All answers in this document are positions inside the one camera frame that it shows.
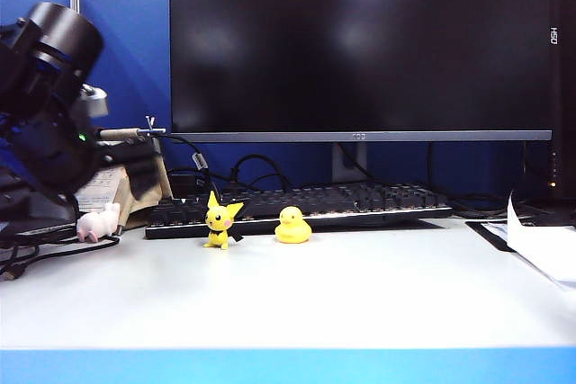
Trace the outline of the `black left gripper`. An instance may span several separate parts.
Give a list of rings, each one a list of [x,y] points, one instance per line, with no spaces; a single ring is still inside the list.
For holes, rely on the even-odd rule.
[[[15,108],[15,172],[60,203],[99,166],[94,128],[84,103],[19,103]]]

